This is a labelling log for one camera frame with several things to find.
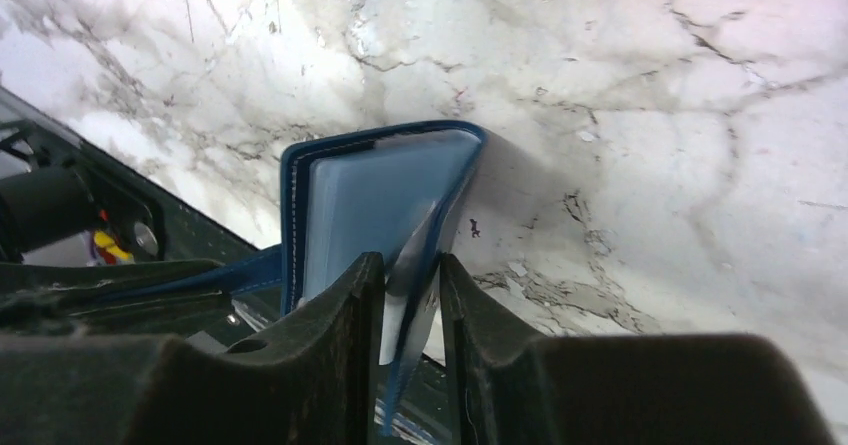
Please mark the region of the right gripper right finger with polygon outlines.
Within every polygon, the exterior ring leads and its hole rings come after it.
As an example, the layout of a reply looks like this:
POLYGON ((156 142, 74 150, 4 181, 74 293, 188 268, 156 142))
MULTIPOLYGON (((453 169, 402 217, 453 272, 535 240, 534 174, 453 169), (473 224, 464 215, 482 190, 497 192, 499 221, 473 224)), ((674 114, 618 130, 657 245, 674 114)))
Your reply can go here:
POLYGON ((831 444, 798 371, 751 334, 552 337, 444 255, 456 444, 831 444))

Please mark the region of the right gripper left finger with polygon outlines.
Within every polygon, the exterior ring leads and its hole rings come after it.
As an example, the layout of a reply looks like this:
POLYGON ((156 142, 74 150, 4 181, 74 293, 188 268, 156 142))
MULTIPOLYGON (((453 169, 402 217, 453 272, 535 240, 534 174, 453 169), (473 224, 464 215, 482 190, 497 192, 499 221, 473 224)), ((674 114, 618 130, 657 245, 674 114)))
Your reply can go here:
POLYGON ((210 260, 1 267, 5 444, 370 444, 384 264, 221 353, 190 343, 244 279, 210 260))

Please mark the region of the navy blue card holder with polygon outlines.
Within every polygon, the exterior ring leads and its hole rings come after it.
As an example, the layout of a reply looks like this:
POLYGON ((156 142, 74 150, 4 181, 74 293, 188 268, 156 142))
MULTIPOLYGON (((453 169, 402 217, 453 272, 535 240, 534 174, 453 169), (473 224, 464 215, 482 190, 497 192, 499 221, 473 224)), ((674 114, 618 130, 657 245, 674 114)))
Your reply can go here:
POLYGON ((388 364, 385 410, 392 413, 427 341, 439 303, 440 257, 452 245, 486 142, 479 126, 436 120, 287 148, 281 241, 223 266, 245 275, 227 292, 280 287, 281 319, 327 290, 360 255, 379 254, 384 286, 376 383, 379 366, 388 364))

